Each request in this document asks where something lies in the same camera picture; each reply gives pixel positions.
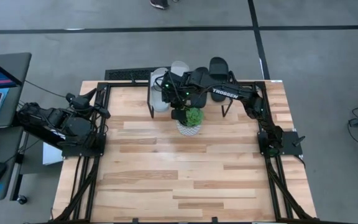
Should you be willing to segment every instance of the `gray floor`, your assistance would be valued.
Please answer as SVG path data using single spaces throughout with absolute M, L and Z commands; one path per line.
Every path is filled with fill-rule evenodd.
M 261 26 L 358 25 L 358 1 L 257 0 Z M 250 26 L 247 1 L 182 0 L 158 11 L 136 0 L 0 0 L 0 29 Z M 261 32 L 271 79 L 284 80 L 302 143 L 314 204 L 323 220 L 358 223 L 358 144 L 347 133 L 358 107 L 358 30 Z M 106 69 L 156 67 L 182 60 L 191 68 L 224 57 L 238 78 L 261 79 L 252 31 L 105 34 L 0 34 L 0 54 L 31 52 L 27 79 L 60 94 Z M 23 101 L 65 106 L 25 85 Z M 352 132 L 358 138 L 358 129 Z M 59 169 L 32 174 L 32 203 L 0 201 L 0 223 L 49 218 Z

